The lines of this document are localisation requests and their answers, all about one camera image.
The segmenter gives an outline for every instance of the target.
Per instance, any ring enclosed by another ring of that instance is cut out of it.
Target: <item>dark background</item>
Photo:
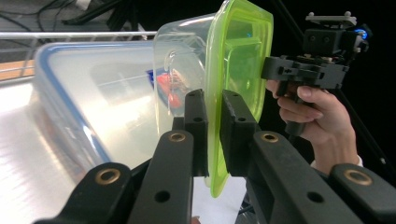
[[[37,11],[46,5],[50,0],[0,0],[0,13],[2,10],[32,12]],[[101,6],[109,0],[93,0],[90,9]],[[283,4],[293,18],[285,19],[284,13],[280,13],[276,0],[251,0],[250,2],[273,13],[275,32],[272,46],[272,56],[298,55],[302,54],[302,46],[296,35],[289,26],[288,21],[295,21],[298,27],[304,31],[313,26],[305,21],[305,16],[309,12],[316,15],[341,16],[346,11],[350,11],[352,16],[357,17],[358,24],[366,23],[373,31],[374,36],[369,40],[370,48],[368,52],[361,53],[350,65],[350,70],[346,74],[342,93],[348,100],[346,105],[356,112],[350,111],[354,127],[358,134],[358,151],[363,158],[364,165],[382,175],[385,179],[396,186],[396,181],[390,175],[396,167],[396,155],[394,138],[396,139],[396,118],[393,109],[396,107],[396,91],[394,86],[396,71],[396,50],[395,44],[395,13],[396,7],[390,0],[283,0]],[[202,16],[217,12],[222,4],[221,0],[137,0],[130,1],[120,10],[118,16],[132,18],[132,23],[140,23],[147,31],[157,31],[162,25],[171,22],[184,20],[196,16]],[[56,20],[71,19],[84,11],[78,10],[73,4],[63,9],[50,12],[43,11],[42,22],[50,22],[49,28],[53,27],[54,18]],[[28,15],[4,14],[22,23],[33,26],[37,29],[37,17]],[[102,17],[95,18],[96,23],[87,23],[78,28],[63,25],[58,21],[57,29],[64,31],[104,31],[104,24],[111,13],[106,13]],[[0,18],[0,27],[5,31],[19,31],[15,24],[5,23]],[[278,115],[278,106],[271,94],[266,94],[265,105],[262,113],[260,125],[264,130],[275,131],[284,134],[284,122]],[[308,161],[313,160],[312,150],[304,140],[296,142],[296,148],[304,155]]]

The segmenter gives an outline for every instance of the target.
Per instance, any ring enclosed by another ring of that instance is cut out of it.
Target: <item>plastic container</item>
[[[269,56],[272,14],[246,0],[224,1],[216,14],[165,24],[154,38],[154,82],[160,134],[183,116],[186,93],[204,90],[209,120],[208,165],[212,196],[226,170],[219,124],[222,90],[240,93],[256,120],[265,93],[263,60]]]
[[[77,170],[107,161],[132,169],[152,157],[152,58],[151,41],[48,44],[36,53],[36,120]]]

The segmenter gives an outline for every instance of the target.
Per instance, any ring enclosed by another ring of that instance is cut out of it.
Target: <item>green lid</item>
[[[209,119],[208,169],[211,194],[218,197],[228,172],[219,140],[222,90],[238,92],[259,121],[265,94],[261,79],[273,36],[271,13],[247,0],[224,1],[207,36],[205,104]]]

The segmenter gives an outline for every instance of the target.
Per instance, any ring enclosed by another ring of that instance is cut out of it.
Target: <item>finger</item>
[[[192,217],[191,224],[201,224],[201,222],[199,221],[199,217]]]
[[[287,97],[280,97],[277,100],[277,104],[281,108],[288,110],[292,114],[296,114],[299,117],[305,117],[307,119],[320,119],[323,117],[323,113],[321,111],[308,105],[296,104],[293,100]]]
[[[276,91],[277,91],[277,87],[278,87],[278,85],[279,85],[279,81],[276,81],[276,80],[267,80],[266,81],[266,89],[268,90],[268,91],[271,91],[272,92],[272,94],[273,94],[273,97],[274,98],[279,98],[277,95],[276,95]]]
[[[298,96],[308,103],[314,103],[323,109],[332,109],[338,105],[337,98],[327,91],[301,86],[297,89]]]
[[[296,92],[297,92],[297,88],[298,87],[299,87],[299,84],[297,82],[290,81],[288,83],[288,93],[287,93],[287,95],[290,95],[290,96],[295,95]]]
[[[294,122],[298,122],[298,123],[306,123],[306,122],[311,122],[314,120],[313,118],[309,118],[309,117],[301,115],[301,114],[293,113],[293,112],[291,112],[287,109],[284,109],[284,108],[279,109],[279,115],[286,122],[294,121]]]

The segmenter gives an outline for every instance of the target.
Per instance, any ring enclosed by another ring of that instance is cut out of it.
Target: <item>black cable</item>
[[[75,2],[75,0],[71,0],[69,2],[67,2],[67,0],[66,0],[66,1],[62,2],[58,12],[55,14],[54,23],[52,25],[52,31],[55,31],[55,29],[56,29],[56,21],[58,20],[58,16],[59,16],[59,14],[61,14],[61,11],[64,10],[66,7],[70,6],[70,4],[72,4],[74,2]]]
[[[24,30],[26,30],[26,31],[28,31],[28,32],[32,32],[32,30],[29,29],[29,27],[23,25],[22,23],[20,23],[20,22],[18,22],[18,21],[15,21],[15,20],[11,19],[11,18],[8,17],[8,16],[5,16],[5,15],[0,14],[0,18],[5,19],[6,21],[10,21],[10,22],[12,22],[12,23],[14,23],[14,24],[17,24],[17,25],[19,25],[21,28],[23,28]]]
[[[246,206],[246,207],[240,209],[240,210],[238,211],[238,215],[244,214],[244,213],[246,213],[246,212],[251,212],[251,211],[254,211],[254,208],[253,208],[253,205],[250,204],[250,205],[248,205],[248,206]]]
[[[28,44],[22,43],[20,41],[10,40],[10,39],[4,39],[3,41],[11,42],[11,43],[14,43],[14,44],[19,44],[19,45],[24,46],[26,48],[30,48],[30,46]]]
[[[271,3],[275,7],[275,9],[279,12],[280,17],[286,23],[286,25],[291,29],[295,39],[297,40],[299,46],[303,45],[304,42],[304,33],[298,26],[295,19],[291,16],[288,9],[285,7],[281,0],[271,0]]]
[[[0,13],[10,14],[10,15],[21,15],[21,16],[33,16],[37,14],[37,12],[22,13],[22,12],[12,12],[12,11],[4,11],[4,10],[0,10]]]
[[[44,5],[42,8],[40,8],[40,9],[37,11],[37,14],[35,15],[35,18],[36,18],[37,24],[38,24],[38,28],[39,28],[42,32],[46,32],[46,31],[44,30],[44,27],[43,27],[43,25],[41,24],[40,15],[41,15],[41,13],[44,12],[45,10],[50,9],[50,6],[52,6],[52,4],[54,4],[54,3],[57,2],[57,1],[59,1],[59,0],[53,0],[53,1],[51,1],[50,3]]]

